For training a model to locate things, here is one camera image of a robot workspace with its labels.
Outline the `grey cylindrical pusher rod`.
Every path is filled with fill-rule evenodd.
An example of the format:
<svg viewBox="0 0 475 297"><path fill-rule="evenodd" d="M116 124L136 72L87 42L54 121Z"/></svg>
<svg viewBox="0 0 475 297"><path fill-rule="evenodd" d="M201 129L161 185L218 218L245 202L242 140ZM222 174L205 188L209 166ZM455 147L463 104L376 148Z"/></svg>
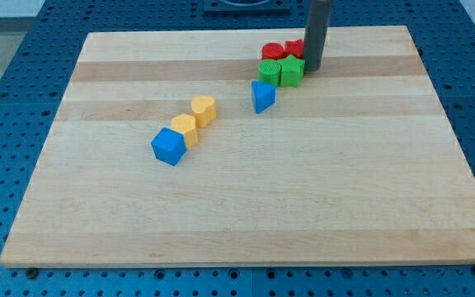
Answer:
<svg viewBox="0 0 475 297"><path fill-rule="evenodd" d="M332 0L310 1L303 46L305 72L317 72L321 68L332 3Z"/></svg>

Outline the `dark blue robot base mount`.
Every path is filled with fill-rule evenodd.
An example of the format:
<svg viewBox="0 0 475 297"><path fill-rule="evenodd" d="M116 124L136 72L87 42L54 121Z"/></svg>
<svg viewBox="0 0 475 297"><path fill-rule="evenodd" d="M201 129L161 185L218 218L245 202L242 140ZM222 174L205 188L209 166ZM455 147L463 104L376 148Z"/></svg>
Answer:
<svg viewBox="0 0 475 297"><path fill-rule="evenodd" d="M203 0L205 15L216 13L289 12L290 0Z"/></svg>

